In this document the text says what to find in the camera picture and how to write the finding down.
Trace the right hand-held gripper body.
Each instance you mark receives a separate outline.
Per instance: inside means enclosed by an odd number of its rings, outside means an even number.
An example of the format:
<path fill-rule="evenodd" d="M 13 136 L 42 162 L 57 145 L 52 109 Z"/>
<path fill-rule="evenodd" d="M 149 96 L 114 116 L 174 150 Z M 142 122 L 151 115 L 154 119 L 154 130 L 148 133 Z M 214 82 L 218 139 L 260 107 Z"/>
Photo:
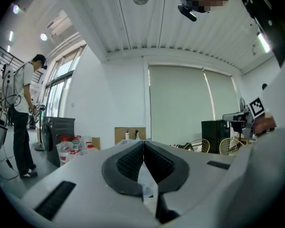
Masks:
<path fill-rule="evenodd" d="M 224 114 L 222 120 L 231 123 L 235 132 L 243 134 L 245 139 L 255 140 L 253 123 L 260 115 L 266 113 L 265 106 L 261 97 L 257 97 L 246 104 L 243 97 L 239 101 L 239 112 Z"/>

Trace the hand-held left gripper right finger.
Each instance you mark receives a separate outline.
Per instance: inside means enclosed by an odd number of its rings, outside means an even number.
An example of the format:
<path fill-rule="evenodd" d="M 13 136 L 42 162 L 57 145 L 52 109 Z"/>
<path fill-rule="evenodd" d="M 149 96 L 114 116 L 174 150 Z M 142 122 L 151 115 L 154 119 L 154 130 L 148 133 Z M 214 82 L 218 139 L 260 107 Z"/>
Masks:
<path fill-rule="evenodd" d="M 182 158 L 151 142 L 144 142 L 144 163 L 158 186 L 155 217 L 167 223 L 180 215 L 169 209 L 164 194 L 179 190 L 189 176 L 190 168 Z"/>

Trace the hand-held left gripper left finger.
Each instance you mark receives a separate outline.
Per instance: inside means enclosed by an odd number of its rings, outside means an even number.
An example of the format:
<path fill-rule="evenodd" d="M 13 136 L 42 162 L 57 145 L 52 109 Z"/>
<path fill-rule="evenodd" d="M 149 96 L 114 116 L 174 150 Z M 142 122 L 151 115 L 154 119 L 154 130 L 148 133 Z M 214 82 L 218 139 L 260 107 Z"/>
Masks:
<path fill-rule="evenodd" d="M 119 194 L 141 197 L 143 188 L 138 176 L 143 164 L 144 142 L 134 142 L 110 156 L 102 165 L 102 176 L 107 185 Z"/>

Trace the person's right hand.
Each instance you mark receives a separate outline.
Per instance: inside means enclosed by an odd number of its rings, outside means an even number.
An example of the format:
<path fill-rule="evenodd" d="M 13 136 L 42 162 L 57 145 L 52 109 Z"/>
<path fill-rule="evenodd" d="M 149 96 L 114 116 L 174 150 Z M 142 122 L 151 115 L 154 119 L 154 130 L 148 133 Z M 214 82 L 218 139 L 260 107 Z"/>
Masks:
<path fill-rule="evenodd" d="M 267 132 L 276 128 L 276 123 L 273 116 L 270 113 L 264 113 L 257 117 L 253 123 L 253 133 L 255 136 Z"/>

